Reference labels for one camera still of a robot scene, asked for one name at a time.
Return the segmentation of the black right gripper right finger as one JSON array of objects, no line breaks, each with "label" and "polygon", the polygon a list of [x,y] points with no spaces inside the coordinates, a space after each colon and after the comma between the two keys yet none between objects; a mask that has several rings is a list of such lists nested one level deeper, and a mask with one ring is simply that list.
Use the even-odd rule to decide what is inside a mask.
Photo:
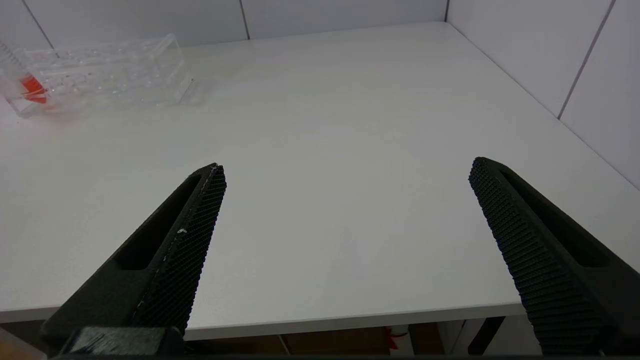
[{"label": "black right gripper right finger", "polygon": [[512,169],[468,176],[546,356],[638,356],[640,276]]}]

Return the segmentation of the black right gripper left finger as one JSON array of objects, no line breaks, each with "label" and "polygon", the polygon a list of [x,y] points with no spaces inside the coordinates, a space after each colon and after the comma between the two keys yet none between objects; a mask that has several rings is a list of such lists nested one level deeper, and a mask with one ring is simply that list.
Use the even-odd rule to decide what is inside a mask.
[{"label": "black right gripper left finger", "polygon": [[42,325],[60,350],[83,328],[185,333],[227,189],[221,164],[190,174]]}]

